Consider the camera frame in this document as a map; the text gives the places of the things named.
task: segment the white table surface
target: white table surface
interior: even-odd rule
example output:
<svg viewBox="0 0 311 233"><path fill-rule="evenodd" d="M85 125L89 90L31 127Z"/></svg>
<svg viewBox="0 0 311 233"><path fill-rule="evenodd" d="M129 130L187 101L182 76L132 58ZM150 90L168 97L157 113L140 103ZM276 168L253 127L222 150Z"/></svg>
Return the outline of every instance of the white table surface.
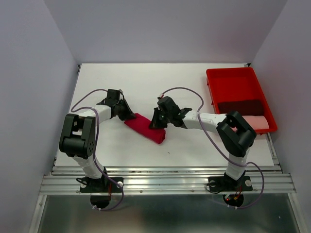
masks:
<svg viewBox="0 0 311 233"><path fill-rule="evenodd" d="M206 81L209 68L243 67L243 64L82 64L71 106L88 92L122 89L134 113L151 119L157 96L175 86L191 88L202 95L205 105L201 112L214 113ZM180 108L197 109L199 98L186 90L167 93ZM105 92L89 96L80 106L94 106L106 97ZM219 136L210 133L226 154ZM181 129L170 125L165 141L158 145L128 128L115 117L100 124L97 158L104 166L226 166L202 130ZM265 135L257 135L248 161L259 166L273 166ZM77 166L76 162L58 151L56 166Z"/></svg>

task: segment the red tray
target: red tray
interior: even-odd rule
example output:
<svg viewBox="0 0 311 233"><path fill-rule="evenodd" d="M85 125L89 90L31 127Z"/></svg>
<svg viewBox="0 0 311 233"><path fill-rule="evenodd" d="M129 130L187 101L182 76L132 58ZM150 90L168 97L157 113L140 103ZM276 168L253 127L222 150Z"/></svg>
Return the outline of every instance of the red tray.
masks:
<svg viewBox="0 0 311 233"><path fill-rule="evenodd" d="M208 69L206 74L215 113L220 113L218 109L220 102L261 100L269 129L255 130L256 133L263 134L277 130L276 122L252 68Z"/></svg>

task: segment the metal floor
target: metal floor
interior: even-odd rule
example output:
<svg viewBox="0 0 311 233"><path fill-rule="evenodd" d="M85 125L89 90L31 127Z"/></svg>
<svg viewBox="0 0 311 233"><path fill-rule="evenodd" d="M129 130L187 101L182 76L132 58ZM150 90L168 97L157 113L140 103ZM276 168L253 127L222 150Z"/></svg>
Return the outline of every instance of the metal floor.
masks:
<svg viewBox="0 0 311 233"><path fill-rule="evenodd" d="M257 194L245 196L250 203ZM216 204L221 195L126 196L114 211L92 210L89 196L48 196L40 233L295 233L287 194L264 194L251 208Z"/></svg>

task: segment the pink object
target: pink object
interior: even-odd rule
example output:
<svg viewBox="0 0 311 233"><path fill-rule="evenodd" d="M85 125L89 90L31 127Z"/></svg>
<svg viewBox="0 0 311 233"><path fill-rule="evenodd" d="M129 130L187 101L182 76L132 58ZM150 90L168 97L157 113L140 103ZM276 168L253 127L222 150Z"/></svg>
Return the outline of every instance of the pink object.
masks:
<svg viewBox="0 0 311 233"><path fill-rule="evenodd" d="M254 129L254 130L263 130L268 129L269 124L267 119L264 116L243 116L246 122Z"/></svg>

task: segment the dark red cloth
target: dark red cloth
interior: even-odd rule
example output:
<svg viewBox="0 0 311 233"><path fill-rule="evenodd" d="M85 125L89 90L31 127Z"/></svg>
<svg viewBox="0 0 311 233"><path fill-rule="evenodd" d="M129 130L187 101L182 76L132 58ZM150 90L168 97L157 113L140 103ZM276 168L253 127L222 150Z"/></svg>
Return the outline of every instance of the dark red cloth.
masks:
<svg viewBox="0 0 311 233"><path fill-rule="evenodd" d="M124 123L135 130L137 133L153 140L154 142L161 144L165 139L164 129L149 129L151 121L146 117L135 113L136 119L126 120Z"/></svg>
<svg viewBox="0 0 311 233"><path fill-rule="evenodd" d="M264 108L260 100L243 100L218 103L220 113L238 111L242 116L263 116Z"/></svg>

